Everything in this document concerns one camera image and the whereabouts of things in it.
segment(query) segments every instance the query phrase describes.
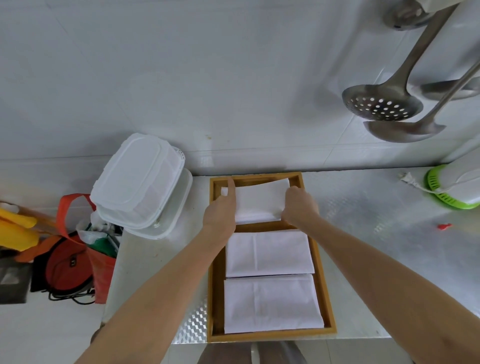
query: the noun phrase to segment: white container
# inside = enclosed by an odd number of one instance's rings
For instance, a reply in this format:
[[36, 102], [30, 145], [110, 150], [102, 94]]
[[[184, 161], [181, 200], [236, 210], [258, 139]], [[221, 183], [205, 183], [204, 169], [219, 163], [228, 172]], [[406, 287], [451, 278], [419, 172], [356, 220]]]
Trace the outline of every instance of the white container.
[[480, 148], [472, 150], [438, 172], [441, 189], [465, 204], [480, 203]]
[[108, 161], [90, 198], [103, 220], [146, 228], [162, 212], [184, 164], [183, 153], [167, 141], [132, 134]]
[[192, 182], [192, 174], [188, 169], [184, 168], [177, 185], [173, 189], [172, 195], [168, 199], [158, 219], [147, 228], [140, 230], [125, 228], [125, 231], [147, 239], [158, 240], [165, 238], [172, 232], [177, 224], [190, 188], [192, 187]]

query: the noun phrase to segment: orange bag handle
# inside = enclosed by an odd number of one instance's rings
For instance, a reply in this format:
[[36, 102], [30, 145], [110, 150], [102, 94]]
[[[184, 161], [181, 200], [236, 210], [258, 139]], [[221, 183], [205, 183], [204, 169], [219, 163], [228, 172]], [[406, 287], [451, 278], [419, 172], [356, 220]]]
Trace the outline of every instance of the orange bag handle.
[[65, 218], [67, 217], [68, 209], [70, 208], [70, 205], [74, 200], [76, 200], [78, 197], [85, 197], [89, 205], [92, 207], [92, 210], [96, 210], [95, 204], [90, 200], [90, 194], [66, 194], [65, 196], [62, 196], [59, 202], [59, 208], [57, 210], [57, 218], [56, 218], [56, 225], [57, 225], [57, 230], [59, 233], [65, 238], [70, 240], [71, 242], [77, 243], [84, 245], [84, 243], [80, 243], [74, 239], [72, 239], [70, 236], [68, 236], [67, 228], [65, 227]]

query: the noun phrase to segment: finger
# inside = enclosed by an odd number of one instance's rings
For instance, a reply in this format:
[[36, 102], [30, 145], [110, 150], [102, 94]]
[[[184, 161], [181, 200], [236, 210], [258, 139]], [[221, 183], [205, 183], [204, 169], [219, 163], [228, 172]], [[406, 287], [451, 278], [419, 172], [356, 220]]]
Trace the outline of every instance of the finger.
[[228, 197], [229, 197], [229, 198], [236, 199], [236, 195], [235, 195], [235, 182], [233, 181], [233, 178], [228, 177], [228, 178], [227, 178], [227, 182], [228, 182]]

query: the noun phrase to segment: green plastic basket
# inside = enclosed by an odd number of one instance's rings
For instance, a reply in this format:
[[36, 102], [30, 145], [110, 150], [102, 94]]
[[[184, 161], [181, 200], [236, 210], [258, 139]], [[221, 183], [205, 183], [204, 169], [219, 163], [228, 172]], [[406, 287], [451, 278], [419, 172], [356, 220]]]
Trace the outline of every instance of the green plastic basket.
[[[425, 185], [429, 190], [435, 191], [436, 189], [441, 188], [439, 173], [443, 168], [445, 168], [445, 166], [446, 164], [442, 164], [440, 166], [433, 167], [431, 170], [427, 172], [427, 174], [425, 175]], [[458, 201], [447, 193], [432, 194], [432, 195], [437, 197], [440, 201], [444, 202], [445, 204], [451, 207], [460, 208], [462, 210], [470, 210], [472, 208], [476, 208], [477, 206], [480, 206], [480, 203], [466, 204], [465, 202]]]

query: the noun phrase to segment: wooden tray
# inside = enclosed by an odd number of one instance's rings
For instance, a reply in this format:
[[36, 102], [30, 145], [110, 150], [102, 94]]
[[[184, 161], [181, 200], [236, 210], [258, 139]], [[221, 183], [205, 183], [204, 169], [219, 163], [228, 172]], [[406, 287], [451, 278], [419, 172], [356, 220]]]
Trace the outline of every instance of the wooden tray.
[[[290, 186], [304, 188], [301, 172], [251, 174], [245, 176], [232, 176], [232, 178], [237, 187], [251, 186], [254, 184], [288, 178]], [[226, 177], [215, 177], [210, 179], [210, 203], [220, 196], [221, 188], [226, 186]], [[235, 232], [260, 232], [288, 229], [294, 229], [294, 227], [283, 221], [271, 221], [257, 224], [237, 225]], [[322, 268], [320, 254], [318, 253], [318, 246], [312, 238], [308, 237], [308, 241], [310, 243], [310, 253], [312, 254], [313, 266], [315, 267], [313, 281], [315, 283], [320, 313], [324, 319], [325, 327], [225, 334], [223, 326], [225, 319], [223, 281], [225, 280], [226, 275], [226, 253], [225, 248], [223, 248], [213, 260], [213, 263], [208, 270], [207, 342], [282, 340], [295, 337], [336, 333], [335, 320], [333, 317], [332, 306], [330, 304], [330, 298], [328, 297], [324, 270]]]

